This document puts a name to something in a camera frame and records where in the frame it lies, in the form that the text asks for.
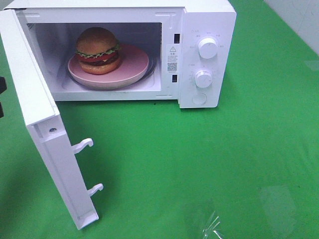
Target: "white knob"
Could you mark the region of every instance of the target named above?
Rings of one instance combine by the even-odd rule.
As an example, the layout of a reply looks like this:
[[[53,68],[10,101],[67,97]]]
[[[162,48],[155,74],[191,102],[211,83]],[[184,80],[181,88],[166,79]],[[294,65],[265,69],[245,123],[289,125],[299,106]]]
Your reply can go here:
[[[209,71],[201,70],[195,75],[195,83],[197,87],[207,88],[213,82],[213,77]]]
[[[211,37],[202,39],[198,44],[199,55],[205,59],[213,58],[217,54],[217,49],[217,42]]]

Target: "green backdrop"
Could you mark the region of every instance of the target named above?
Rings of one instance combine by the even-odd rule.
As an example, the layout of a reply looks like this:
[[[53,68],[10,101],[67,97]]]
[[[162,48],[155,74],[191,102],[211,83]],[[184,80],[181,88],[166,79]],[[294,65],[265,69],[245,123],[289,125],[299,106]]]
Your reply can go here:
[[[319,238],[318,56],[261,0],[237,21],[219,106],[58,102],[100,219],[76,230],[28,132],[0,46],[0,238]]]

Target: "qr code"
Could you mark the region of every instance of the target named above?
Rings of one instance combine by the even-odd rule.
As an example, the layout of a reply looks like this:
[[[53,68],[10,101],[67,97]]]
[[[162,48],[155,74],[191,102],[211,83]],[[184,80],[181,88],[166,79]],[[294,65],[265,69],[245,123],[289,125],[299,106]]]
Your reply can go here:
[[[177,62],[170,62],[167,64],[167,71],[177,71]]]

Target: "pink plate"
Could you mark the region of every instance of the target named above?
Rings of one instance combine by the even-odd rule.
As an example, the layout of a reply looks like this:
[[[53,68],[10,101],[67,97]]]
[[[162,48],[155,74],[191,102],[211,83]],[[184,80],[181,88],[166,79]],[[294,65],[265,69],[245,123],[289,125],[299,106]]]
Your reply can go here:
[[[96,90],[128,86],[142,78],[149,66],[148,55],[132,45],[121,45],[119,54],[122,59],[119,67],[104,75],[86,73],[75,56],[69,60],[68,69],[78,83]]]

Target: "toy hamburger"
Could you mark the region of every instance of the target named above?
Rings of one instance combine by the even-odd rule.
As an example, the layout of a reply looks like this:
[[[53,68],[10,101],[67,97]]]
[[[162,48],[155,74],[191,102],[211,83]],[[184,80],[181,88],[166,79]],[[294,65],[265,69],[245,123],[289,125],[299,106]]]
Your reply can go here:
[[[91,27],[76,42],[76,57],[83,71],[102,75],[115,70],[121,62],[119,43],[112,32]]]

